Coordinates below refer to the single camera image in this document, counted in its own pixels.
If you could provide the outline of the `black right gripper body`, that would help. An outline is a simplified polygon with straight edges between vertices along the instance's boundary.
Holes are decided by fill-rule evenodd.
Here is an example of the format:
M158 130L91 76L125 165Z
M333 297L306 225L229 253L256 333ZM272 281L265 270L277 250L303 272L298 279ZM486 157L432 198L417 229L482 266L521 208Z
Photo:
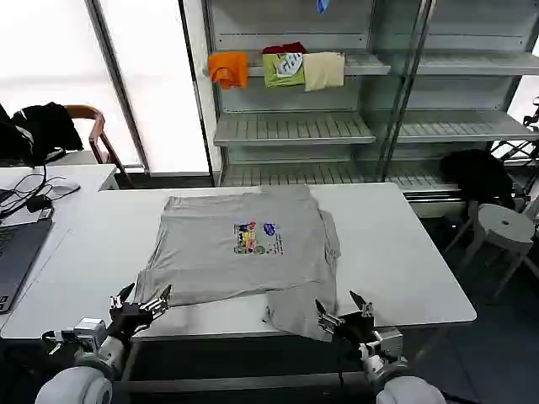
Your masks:
M374 316L354 312L339 317L341 323L334 329L334 336L349 341L355 346L374 343Z

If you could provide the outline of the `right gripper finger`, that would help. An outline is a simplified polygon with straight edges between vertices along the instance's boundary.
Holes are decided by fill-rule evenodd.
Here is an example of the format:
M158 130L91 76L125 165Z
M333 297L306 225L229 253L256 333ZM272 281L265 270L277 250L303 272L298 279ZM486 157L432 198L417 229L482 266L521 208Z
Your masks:
M373 305L370 301L365 300L353 290L350 291L350 297L358 307L358 311L362 316L373 316Z
M318 299L315 300L315 306L318 314L318 325L325 332L334 332L336 328L345 324L345 320L329 314Z

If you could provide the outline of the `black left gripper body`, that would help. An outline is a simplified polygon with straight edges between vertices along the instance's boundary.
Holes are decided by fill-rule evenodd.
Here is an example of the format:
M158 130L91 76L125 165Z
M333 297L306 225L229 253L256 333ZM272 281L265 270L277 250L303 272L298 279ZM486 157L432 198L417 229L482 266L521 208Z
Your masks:
M107 333L121 342L129 342L140 328L146 329L152 323L152 313L142 310L138 304L126 303L121 308L113 307L109 315L111 323Z

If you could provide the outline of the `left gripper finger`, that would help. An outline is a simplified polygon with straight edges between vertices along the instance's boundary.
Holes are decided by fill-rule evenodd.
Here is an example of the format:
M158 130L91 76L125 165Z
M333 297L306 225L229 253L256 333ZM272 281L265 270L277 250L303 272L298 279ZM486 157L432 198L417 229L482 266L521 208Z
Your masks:
M142 306L144 312L148 312L152 315L152 318L159 318L164 315L168 310L168 300L172 285L168 285L163 292L157 297L154 298Z
M109 298L109 309L111 311L118 311L120 310L124 303L126 302L126 299L131 294L132 290L134 289L134 284L128 284L126 287L122 288L116 295L113 295Z

